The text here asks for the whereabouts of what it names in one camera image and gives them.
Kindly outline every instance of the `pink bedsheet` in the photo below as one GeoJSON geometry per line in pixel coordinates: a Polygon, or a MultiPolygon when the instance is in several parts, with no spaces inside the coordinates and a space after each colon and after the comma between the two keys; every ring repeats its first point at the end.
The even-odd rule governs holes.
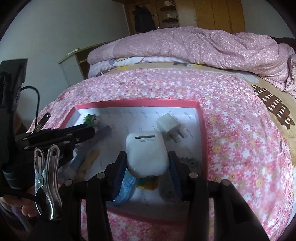
{"type": "Polygon", "coordinates": [[[259,74],[279,89],[296,96],[294,50],[271,37],[253,33],[230,34],[197,27],[166,28],[116,40],[93,50],[95,64],[131,56],[169,56],[221,69],[259,74]]]}
{"type": "MultiPolygon", "coordinates": [[[[132,98],[199,101],[207,129],[209,180],[232,181],[269,238],[276,240],[281,235],[294,200],[289,147],[265,105],[240,77],[197,69],[135,69],[107,74],[66,89],[38,119],[49,111],[51,118],[45,128],[58,128],[74,105],[132,98]]],[[[183,227],[108,214],[114,240],[182,240],[183,227]]],[[[211,222],[210,240],[213,227],[211,222]]],[[[82,234],[87,239],[85,202],[82,234]]]]}

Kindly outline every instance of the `bed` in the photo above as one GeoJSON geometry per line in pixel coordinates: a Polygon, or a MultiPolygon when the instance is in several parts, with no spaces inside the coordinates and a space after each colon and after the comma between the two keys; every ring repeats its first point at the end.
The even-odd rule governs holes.
{"type": "MultiPolygon", "coordinates": [[[[285,238],[296,222],[296,69],[290,46],[263,35],[185,27],[116,40],[92,51],[88,62],[89,79],[40,112],[39,118],[51,113],[45,128],[59,128],[73,106],[86,102],[198,100],[207,129],[207,178],[229,179],[270,240],[285,238]]],[[[85,207],[83,201],[87,239],[85,207]]],[[[114,240],[182,240],[184,225],[108,215],[114,240]]],[[[210,217],[211,240],[213,205],[210,217]]]]}

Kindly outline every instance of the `power adapter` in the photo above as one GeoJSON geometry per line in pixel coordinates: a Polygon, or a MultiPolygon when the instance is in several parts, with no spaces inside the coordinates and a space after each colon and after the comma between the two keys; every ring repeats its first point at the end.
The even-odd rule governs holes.
{"type": "Polygon", "coordinates": [[[175,143],[178,143],[177,136],[180,135],[184,139],[184,135],[181,133],[181,124],[176,121],[170,114],[165,114],[159,117],[156,121],[157,128],[161,133],[166,133],[175,143]]]}

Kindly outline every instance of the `wooden cabinet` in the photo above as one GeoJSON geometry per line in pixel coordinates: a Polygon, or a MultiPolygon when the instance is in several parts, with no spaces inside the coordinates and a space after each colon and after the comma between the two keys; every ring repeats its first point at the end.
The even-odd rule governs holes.
{"type": "Polygon", "coordinates": [[[114,0],[124,4],[131,35],[137,34],[133,11],[135,6],[149,9],[156,28],[195,26],[224,30],[235,34],[245,32],[244,13],[240,0],[114,0]]]}
{"type": "Polygon", "coordinates": [[[77,49],[66,55],[58,62],[66,77],[69,86],[75,85],[83,80],[88,79],[89,64],[87,62],[88,54],[96,48],[109,43],[99,43],[83,49],[77,49]]]}

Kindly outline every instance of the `dark bag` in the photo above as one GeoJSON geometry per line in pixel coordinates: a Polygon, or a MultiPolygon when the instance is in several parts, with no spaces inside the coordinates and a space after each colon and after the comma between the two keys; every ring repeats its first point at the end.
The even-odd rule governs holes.
{"type": "Polygon", "coordinates": [[[145,33],[156,29],[152,15],[146,7],[136,6],[136,10],[133,13],[135,15],[135,28],[137,32],[145,33]]]}

